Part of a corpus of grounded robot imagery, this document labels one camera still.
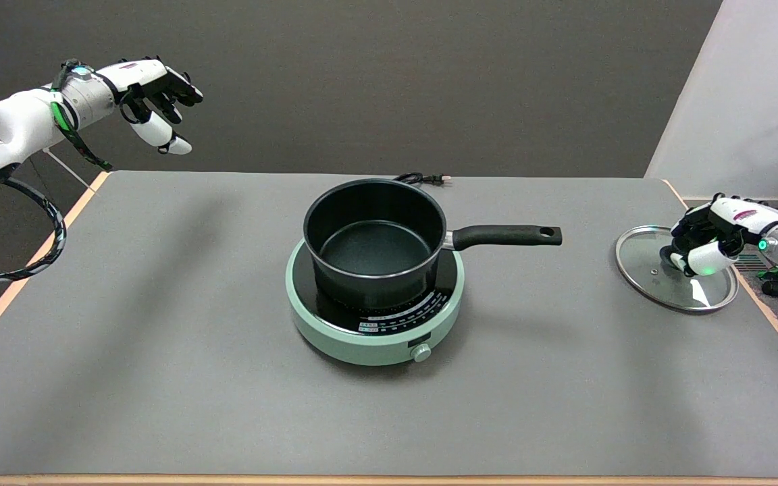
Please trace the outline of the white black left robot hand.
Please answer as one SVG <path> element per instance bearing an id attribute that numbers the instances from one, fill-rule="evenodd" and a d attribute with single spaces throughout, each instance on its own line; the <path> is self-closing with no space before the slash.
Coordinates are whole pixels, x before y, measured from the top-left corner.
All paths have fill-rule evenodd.
<path id="1" fill-rule="evenodd" d="M 191 153 L 191 143 L 174 129 L 182 123 L 178 105 L 194 107 L 204 99 L 188 74 L 144 58 L 115 65 L 111 79 L 121 94 L 120 113 L 143 142 L 164 155 Z"/>

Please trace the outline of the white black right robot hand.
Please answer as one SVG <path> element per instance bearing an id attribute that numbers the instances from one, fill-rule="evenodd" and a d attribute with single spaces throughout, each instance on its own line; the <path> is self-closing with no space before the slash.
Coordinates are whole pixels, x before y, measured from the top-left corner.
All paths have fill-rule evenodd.
<path id="1" fill-rule="evenodd" d="M 686 210 L 670 230 L 671 243 L 658 254 L 686 277 L 713 275 L 734 265 L 745 246 L 760 244 L 776 225 L 774 207 L 720 192 Z"/>

